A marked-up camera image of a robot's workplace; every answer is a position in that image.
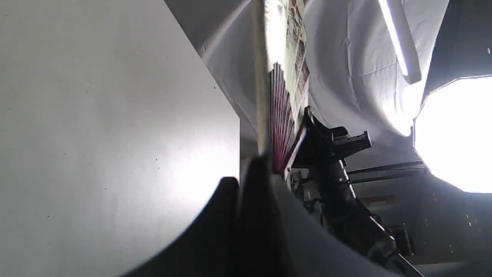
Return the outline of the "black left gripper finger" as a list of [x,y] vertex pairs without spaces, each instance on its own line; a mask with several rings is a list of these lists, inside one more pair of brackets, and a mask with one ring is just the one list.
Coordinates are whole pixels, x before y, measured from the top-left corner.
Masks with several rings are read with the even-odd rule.
[[207,205],[163,251],[127,277],[227,277],[234,238],[237,179],[224,177]]

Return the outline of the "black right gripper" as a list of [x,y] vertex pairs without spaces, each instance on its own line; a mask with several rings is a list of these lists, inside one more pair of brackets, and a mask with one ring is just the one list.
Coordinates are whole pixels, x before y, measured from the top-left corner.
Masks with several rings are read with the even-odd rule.
[[[301,121],[295,169],[307,169],[321,193],[350,187],[346,158],[370,149],[367,131],[351,136],[327,127],[310,107]],[[239,275],[241,277],[394,277],[325,231],[292,195],[269,159],[255,156],[241,174],[239,189]]]

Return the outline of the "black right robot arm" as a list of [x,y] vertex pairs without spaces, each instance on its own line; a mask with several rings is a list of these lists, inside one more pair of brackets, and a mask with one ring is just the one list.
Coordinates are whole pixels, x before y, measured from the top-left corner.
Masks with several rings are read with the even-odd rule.
[[371,147],[367,132],[350,137],[305,109],[294,165],[309,170],[328,228],[316,222],[274,168],[268,108],[260,108],[260,155],[248,165],[236,221],[234,277],[420,277],[395,239],[357,198],[345,158]]

